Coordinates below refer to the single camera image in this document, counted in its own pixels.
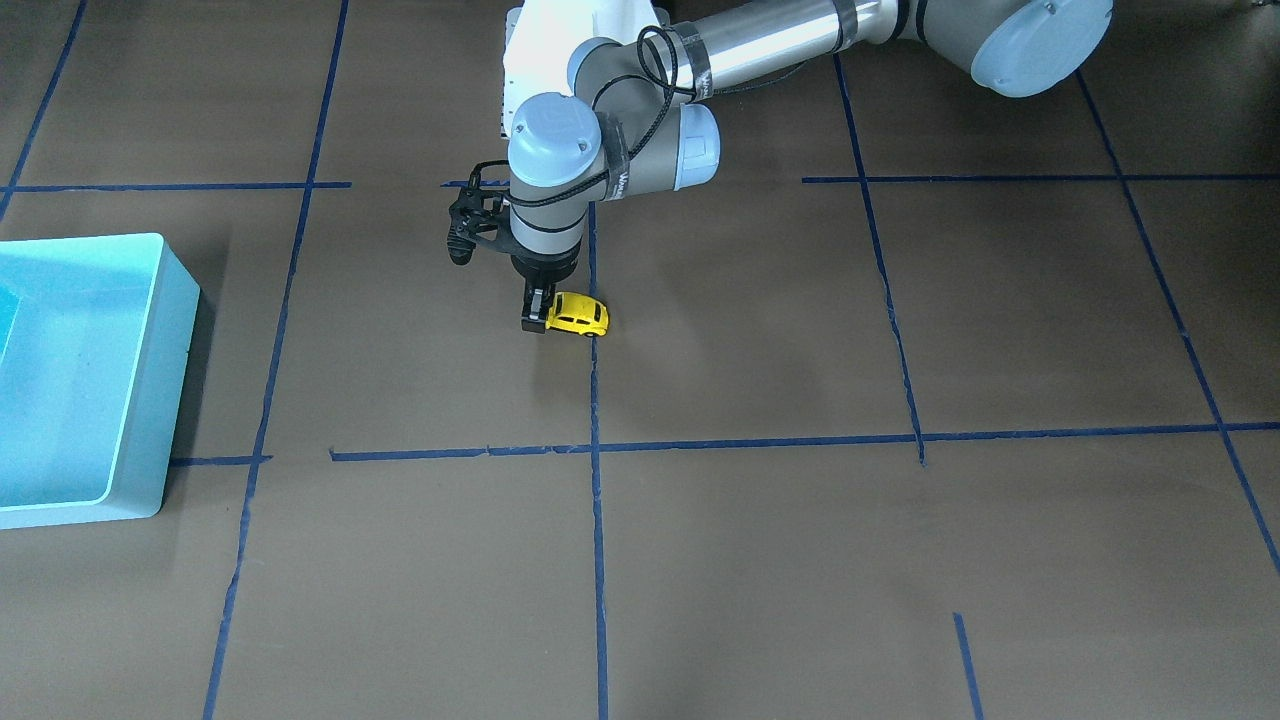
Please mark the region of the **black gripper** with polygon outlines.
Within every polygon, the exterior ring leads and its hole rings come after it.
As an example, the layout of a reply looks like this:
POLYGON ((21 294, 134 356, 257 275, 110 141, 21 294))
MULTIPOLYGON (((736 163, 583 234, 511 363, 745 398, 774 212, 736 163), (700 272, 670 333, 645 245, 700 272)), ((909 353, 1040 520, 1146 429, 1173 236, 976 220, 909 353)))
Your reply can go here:
POLYGON ((579 254, 512 255, 511 261, 525 281, 521 331, 545 334, 550 309, 556 301, 556 284, 573 274, 579 254))

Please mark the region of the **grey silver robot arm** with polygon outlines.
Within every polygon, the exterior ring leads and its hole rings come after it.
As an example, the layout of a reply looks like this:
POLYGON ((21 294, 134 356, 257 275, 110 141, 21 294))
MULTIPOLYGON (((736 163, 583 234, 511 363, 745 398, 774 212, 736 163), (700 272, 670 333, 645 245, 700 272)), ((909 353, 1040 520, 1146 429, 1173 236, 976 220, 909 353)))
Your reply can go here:
POLYGON ((506 15, 511 181, 498 237, 525 281, 521 325, 547 329, 593 202, 710 181, 707 100, 856 44, 931 47, 1005 97, 1070 76, 1111 24, 1110 1, 750 1, 671 23, 650 1, 525 1, 506 15))

